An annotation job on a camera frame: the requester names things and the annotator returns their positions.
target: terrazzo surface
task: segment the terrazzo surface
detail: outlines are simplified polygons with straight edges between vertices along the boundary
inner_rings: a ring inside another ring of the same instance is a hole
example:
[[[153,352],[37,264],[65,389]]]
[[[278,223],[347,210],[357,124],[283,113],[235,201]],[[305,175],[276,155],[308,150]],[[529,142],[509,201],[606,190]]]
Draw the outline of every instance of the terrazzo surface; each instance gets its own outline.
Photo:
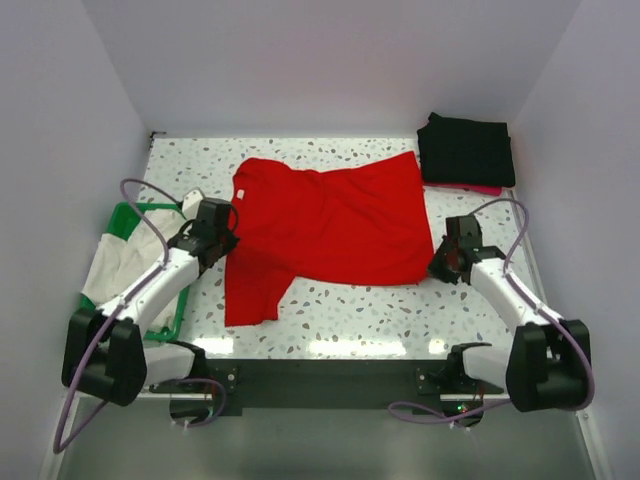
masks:
[[[281,160],[293,168],[327,171],[357,167],[407,150],[406,138],[156,138],[144,179],[176,197],[194,187],[230,199],[232,176],[246,158]],[[492,199],[464,190],[425,188],[433,240],[445,218],[463,215]],[[150,190],[141,202],[163,202]],[[478,214],[485,245],[507,251],[517,235],[507,203]],[[513,269],[532,288],[522,247]],[[452,345],[488,341],[509,348],[511,334],[472,287],[426,279],[419,285],[368,287],[296,278],[279,305],[278,321],[225,328],[224,260],[191,286],[180,339],[207,356],[233,358],[443,358]]]

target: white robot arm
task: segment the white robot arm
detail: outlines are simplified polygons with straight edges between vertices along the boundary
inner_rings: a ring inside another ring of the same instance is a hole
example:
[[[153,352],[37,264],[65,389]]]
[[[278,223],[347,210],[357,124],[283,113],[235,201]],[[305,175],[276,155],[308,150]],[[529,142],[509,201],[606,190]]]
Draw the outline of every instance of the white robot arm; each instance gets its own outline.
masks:
[[[128,405],[145,386],[206,373],[203,352],[194,346],[182,342],[156,345],[142,342],[153,319],[171,299],[237,243],[228,228],[234,211],[229,202],[206,198],[200,189],[195,189],[185,195],[181,209],[186,223],[168,241],[166,262],[162,255],[120,295],[95,311],[80,309],[72,316],[62,371],[65,386],[71,383],[97,329],[113,315],[113,327],[107,333],[109,341],[103,338],[91,355],[82,372],[80,391]],[[140,287],[142,279],[159,267],[161,272]]]
[[[447,375],[481,380],[508,392],[520,411],[582,408],[593,396],[589,331],[564,320],[505,265],[497,247],[482,244],[474,215],[446,219],[447,235],[429,265],[432,277],[459,278],[474,287],[514,335],[510,349],[488,343],[457,345]]]

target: cable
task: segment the cable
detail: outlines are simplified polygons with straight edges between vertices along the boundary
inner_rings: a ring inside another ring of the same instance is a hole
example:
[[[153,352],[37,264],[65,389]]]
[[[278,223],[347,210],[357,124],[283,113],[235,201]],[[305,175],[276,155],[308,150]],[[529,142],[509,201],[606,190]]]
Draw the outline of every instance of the cable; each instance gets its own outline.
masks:
[[[238,209],[233,204],[230,204],[230,205],[231,205],[231,210],[233,210],[233,213],[236,216],[236,221],[233,224],[233,228],[231,228],[230,230],[231,230],[231,233],[235,233],[236,228],[238,228],[238,221],[240,220],[240,215],[238,215]]]
[[[138,214],[138,216],[140,217],[140,220],[146,223],[147,226],[151,229],[151,231],[160,240],[160,243],[162,245],[162,263],[158,265],[156,268],[154,268],[146,277],[142,278],[136,284],[136,286],[132,288],[127,295],[125,295],[123,302],[120,305],[118,305],[113,310],[113,312],[107,317],[107,319],[102,324],[100,329],[98,329],[98,331],[96,332],[91,342],[89,342],[89,345],[87,346],[87,349],[85,350],[84,355],[82,355],[82,358],[80,359],[80,362],[78,363],[78,366],[76,367],[76,370],[73,374],[73,379],[71,380],[69,389],[67,391],[67,397],[65,398],[64,404],[62,406],[62,413],[60,414],[60,418],[58,420],[58,425],[56,427],[56,432],[53,440],[53,453],[55,454],[59,454],[62,451],[64,451],[69,446],[69,444],[78,436],[78,434],[82,431],[82,429],[84,429],[84,427],[86,427],[89,424],[89,422],[93,420],[93,418],[98,414],[98,412],[100,412],[100,410],[102,410],[102,408],[104,408],[104,406],[108,403],[106,400],[103,400],[102,402],[100,402],[100,404],[87,416],[87,418],[82,420],[80,425],[74,431],[72,431],[65,440],[62,440],[62,435],[64,433],[64,430],[67,424],[67,418],[69,416],[69,411],[71,410],[71,404],[73,403],[73,398],[75,397],[75,394],[78,390],[78,384],[80,383],[80,378],[82,377],[82,373],[84,372],[85,368],[87,367],[87,364],[89,363],[89,358],[91,357],[91,355],[97,348],[98,344],[100,343],[100,339],[103,337],[105,332],[109,329],[109,327],[111,327],[111,324],[115,321],[115,319],[117,318],[118,314],[122,311],[124,306],[127,305],[131,301],[131,299],[135,297],[140,292],[140,290],[142,290],[151,280],[153,280],[163,270],[163,268],[166,266],[167,262],[169,261],[169,246],[167,245],[167,241],[162,236],[162,233],[160,232],[160,230],[158,230],[158,228],[151,222],[151,220],[149,220],[147,217],[144,216],[144,214],[140,211],[140,209],[136,205],[135,201],[127,193],[125,187],[129,183],[138,183],[140,185],[144,185],[166,196],[176,205],[179,204],[179,202],[172,195],[156,187],[155,185],[150,184],[149,182],[145,182],[144,180],[138,180],[137,178],[125,178],[120,182],[120,193],[122,193],[122,196],[124,197],[126,202],[133,209],[133,211]],[[215,382],[215,380],[197,379],[197,381],[205,381],[205,380],[206,380],[205,383]],[[226,392],[224,391],[224,387],[220,385],[218,382],[215,382],[214,385],[216,385],[223,394],[222,407],[224,407],[224,399],[226,398]],[[213,421],[213,419],[215,419],[222,411],[221,409],[218,409],[218,410],[219,411],[216,412],[216,414],[213,416],[213,418],[210,421]]]
[[[516,291],[516,293],[518,293],[518,295],[520,295],[520,297],[530,307],[536,308],[537,307],[536,302],[518,285],[518,283],[512,278],[511,273],[508,271],[508,266],[511,263],[511,257],[513,257],[513,254],[515,253],[516,248],[518,247],[518,245],[520,244],[520,242],[524,238],[524,236],[525,236],[525,234],[527,232],[527,229],[529,228],[529,210],[527,209],[527,207],[522,202],[520,202],[518,200],[515,200],[513,198],[497,198],[497,199],[491,200],[491,201],[485,203],[484,205],[481,205],[480,207],[476,208],[475,210],[471,211],[469,213],[469,215],[475,215],[479,211],[484,210],[485,208],[487,208],[488,206],[493,205],[495,203],[500,203],[500,202],[509,202],[509,203],[511,203],[513,205],[517,205],[518,207],[520,207],[520,209],[522,210],[523,215],[524,215],[522,228],[520,228],[520,230],[518,232],[518,235],[516,236],[516,239],[514,240],[514,242],[511,245],[511,247],[509,248],[509,251],[507,252],[507,255],[506,255],[505,260],[504,260],[503,273],[504,273],[505,279],[507,280],[509,285]],[[586,408],[587,406],[589,406],[589,404],[593,400],[593,396],[594,396],[594,392],[595,392],[595,379],[593,377],[593,370],[591,369],[591,365],[589,364],[589,360],[587,359],[587,356],[585,355],[585,353],[582,351],[582,348],[580,348],[580,345],[578,345],[578,342],[576,342],[576,340],[571,336],[571,334],[555,318],[553,318],[553,316],[551,316],[544,309],[540,309],[538,313],[545,320],[547,320],[551,325],[553,325],[560,332],[560,334],[564,338],[567,339],[567,341],[569,342],[571,347],[575,350],[576,354],[578,355],[578,358],[580,359],[580,362],[582,363],[582,366],[585,369],[585,372],[587,374],[587,384],[588,384],[587,396],[586,396],[585,400],[580,405],[578,405],[577,407],[572,409],[572,410],[582,410],[583,408]],[[511,403],[511,400],[509,400],[509,399],[500,400],[500,401],[497,401],[495,403],[492,403],[492,404],[489,404],[489,405],[483,405],[483,406],[478,407],[478,408],[476,408],[474,410],[469,410],[468,412],[461,413],[459,415],[454,415],[454,416],[451,416],[451,417],[447,417],[446,415],[444,415],[444,413],[438,412],[436,410],[433,410],[432,408],[429,408],[429,407],[427,407],[425,405],[420,405],[419,403],[413,403],[413,402],[402,402],[402,401],[393,402],[387,407],[387,411],[393,417],[397,418],[398,420],[402,420],[404,422],[419,423],[419,424],[423,424],[423,425],[438,425],[438,424],[456,422],[458,420],[461,420],[463,418],[469,417],[471,415],[476,415],[478,413],[486,412],[487,410],[491,410],[491,409],[496,408],[496,407],[507,405],[509,403]],[[425,411],[427,413],[431,413],[431,414],[433,414],[433,415],[435,415],[435,416],[437,416],[439,418],[437,418],[437,419],[420,419],[420,418],[416,418],[415,416],[410,415],[410,414],[405,414],[405,413],[401,413],[401,412],[395,411],[395,409],[401,408],[401,407],[422,410],[422,411]]]
[[[211,378],[183,378],[180,380],[174,380],[174,383],[207,383],[211,385],[213,388],[217,388],[220,391],[220,397],[221,397],[220,406],[215,412],[209,415],[205,420],[198,423],[191,423],[189,421],[185,421],[182,424],[183,427],[185,428],[204,427],[205,425],[210,424],[216,418],[218,418],[222,413],[222,411],[224,410],[224,407],[227,403],[227,392],[220,382],[216,382]]]

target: purple cable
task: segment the purple cable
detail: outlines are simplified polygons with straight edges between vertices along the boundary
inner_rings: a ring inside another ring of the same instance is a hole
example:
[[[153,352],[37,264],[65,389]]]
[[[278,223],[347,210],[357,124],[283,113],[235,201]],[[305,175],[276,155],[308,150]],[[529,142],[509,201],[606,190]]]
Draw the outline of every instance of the purple cable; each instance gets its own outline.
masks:
[[[462,420],[471,415],[475,415],[481,412],[486,412],[487,410],[501,407],[502,405],[506,405],[508,403],[511,403],[511,400],[508,400],[508,399],[497,400],[496,402],[483,405],[482,407],[474,408],[473,410],[469,410],[468,412],[460,413],[458,415],[453,415],[451,417],[447,417],[444,413],[438,412],[437,410],[434,410],[433,408],[429,408],[426,405],[421,405],[419,403],[413,403],[413,402],[402,402],[402,401],[393,402],[391,405],[387,407],[387,410],[392,416],[394,416],[398,420],[402,420],[403,422],[420,423],[422,425],[441,425],[444,423],[457,422],[458,420]],[[416,418],[415,416],[409,413],[401,413],[401,412],[395,411],[396,408],[402,408],[402,407],[422,410],[423,412],[431,413],[432,415],[435,415],[436,417],[439,417],[439,418],[436,418],[436,419]]]
[[[505,279],[507,280],[507,282],[509,283],[509,285],[516,291],[516,293],[518,295],[520,295],[520,297],[532,308],[537,308],[537,304],[536,302],[518,285],[518,283],[511,277],[511,274],[507,271],[509,263],[511,263],[511,257],[513,257],[513,254],[516,251],[516,248],[518,247],[518,245],[520,244],[520,242],[522,241],[522,239],[524,238],[527,229],[529,228],[529,210],[527,209],[527,207],[520,201],[515,200],[513,198],[497,198],[495,200],[491,200],[487,203],[485,203],[484,205],[481,205],[480,207],[476,208],[475,210],[473,210],[472,212],[470,212],[470,215],[474,215],[477,212],[479,212],[480,210],[485,209],[486,207],[493,205],[495,203],[500,203],[500,202],[509,202],[513,205],[517,205],[518,207],[520,207],[520,209],[522,210],[523,214],[524,214],[524,220],[523,220],[523,224],[522,224],[522,228],[520,229],[520,231],[518,232],[518,236],[516,237],[515,241],[513,242],[513,245],[511,245],[511,248],[509,248],[509,251],[507,252],[507,255],[505,257],[504,260],[504,266],[503,266],[503,273],[505,275]],[[595,379],[593,376],[593,370],[591,369],[591,365],[589,363],[589,360],[587,359],[587,356],[585,355],[585,353],[582,351],[582,348],[580,348],[580,345],[578,345],[578,342],[576,342],[576,340],[569,334],[569,332],[555,319],[553,318],[549,313],[547,313],[544,309],[541,309],[539,312],[540,316],[542,316],[542,318],[544,318],[545,320],[547,320],[551,325],[553,325],[559,332],[560,334],[567,339],[567,341],[569,342],[569,344],[571,345],[571,347],[574,349],[574,351],[576,352],[576,354],[578,355],[578,358],[580,359],[580,362],[582,363],[582,366],[585,369],[585,372],[587,374],[587,396],[585,398],[585,400],[578,405],[575,409],[573,410],[582,410],[583,408],[586,408],[589,406],[589,404],[591,404],[592,400],[593,400],[593,396],[594,396],[594,392],[595,392]],[[502,405],[507,405],[511,403],[511,401],[509,399],[505,399],[505,400],[499,400],[495,403],[492,403],[490,405],[483,405],[482,407],[476,408],[474,410],[469,410],[468,412],[465,413],[461,413],[459,415],[454,415],[451,417],[447,417],[446,415],[444,415],[442,412],[438,412],[436,410],[433,410],[432,408],[429,408],[425,405],[420,405],[419,403],[413,403],[413,402],[393,402],[391,405],[389,405],[387,407],[388,412],[394,416],[395,418],[397,418],[398,420],[402,420],[404,422],[410,422],[410,423],[419,423],[419,424],[423,424],[423,425],[437,425],[437,424],[443,424],[443,423],[451,423],[451,422],[456,422],[458,420],[461,420],[463,418],[469,417],[471,415],[475,415],[481,412],[486,412],[487,410],[491,410],[493,408],[496,407],[500,407]],[[422,410],[428,413],[431,413],[437,417],[437,419],[419,419],[414,417],[413,415],[410,414],[405,414],[405,413],[400,413],[400,412],[396,412],[395,409],[396,408],[401,408],[401,407],[405,407],[405,408],[414,408],[414,409],[418,409],[418,410]]]
[[[204,427],[205,425],[210,424],[216,418],[218,418],[222,413],[222,411],[224,410],[224,407],[227,403],[227,392],[225,391],[221,383],[216,382],[212,378],[183,378],[181,380],[176,380],[175,383],[208,383],[209,385],[213,385],[214,387],[216,387],[218,391],[222,394],[222,401],[220,402],[220,406],[212,415],[209,415],[209,417],[207,417],[202,422],[198,422],[198,423],[185,422],[183,425],[186,426],[187,428]]]
[[[84,372],[84,369],[87,367],[87,364],[89,363],[89,358],[91,357],[91,354],[97,348],[98,343],[100,343],[100,339],[102,338],[102,336],[109,329],[111,324],[115,321],[118,314],[122,311],[122,309],[124,308],[124,305],[127,305],[129,301],[131,301],[131,299],[140,292],[140,290],[142,290],[151,280],[153,280],[153,278],[162,271],[164,266],[169,261],[169,246],[167,245],[166,240],[162,236],[162,233],[160,232],[160,230],[158,230],[158,228],[151,222],[151,220],[149,220],[147,217],[144,216],[144,214],[140,211],[140,209],[136,205],[135,201],[129,196],[125,188],[128,183],[138,183],[140,185],[144,185],[148,188],[151,188],[157,191],[158,193],[164,195],[175,204],[178,204],[178,201],[173,196],[165,192],[164,190],[156,187],[155,185],[150,184],[149,182],[145,182],[144,180],[138,180],[137,178],[125,178],[120,182],[120,193],[122,193],[122,196],[124,197],[124,199],[127,201],[129,206],[133,209],[133,211],[138,214],[138,216],[140,217],[140,220],[146,223],[147,226],[151,229],[151,231],[160,240],[160,243],[162,244],[162,252],[163,252],[162,264],[154,268],[134,288],[132,288],[127,295],[125,295],[123,299],[123,304],[118,305],[113,310],[111,315],[107,317],[105,322],[102,324],[102,327],[100,327],[100,329],[96,332],[96,335],[93,337],[93,339],[87,346],[87,349],[85,350],[84,355],[82,355],[82,358],[80,359],[80,363],[78,363],[75,373],[73,374],[73,379],[71,380],[71,384],[69,385],[69,390],[67,391],[67,397],[62,406],[62,413],[60,414],[60,419],[58,420],[58,426],[56,428],[56,433],[53,439],[53,453],[55,454],[59,454],[64,449],[66,449],[69,446],[69,444],[78,436],[78,434],[82,431],[82,429],[86,427],[89,424],[89,422],[93,420],[93,418],[98,414],[98,412],[102,410],[102,408],[107,404],[106,400],[100,402],[100,404],[87,416],[87,418],[82,420],[82,423],[80,423],[80,425],[73,432],[71,432],[64,441],[62,440],[62,434],[64,433],[64,430],[67,424],[67,418],[69,417],[69,411],[71,410],[71,404],[73,403],[73,398],[75,397],[75,394],[78,390],[78,384],[80,383],[80,378],[82,377],[82,373]],[[222,387],[222,385],[220,385],[217,382],[215,383],[217,384],[216,386],[220,389],[220,391],[223,392],[223,398],[226,398],[226,392],[224,391],[224,388]],[[212,420],[215,419],[219,414],[220,412],[217,412],[217,414],[212,417]]]

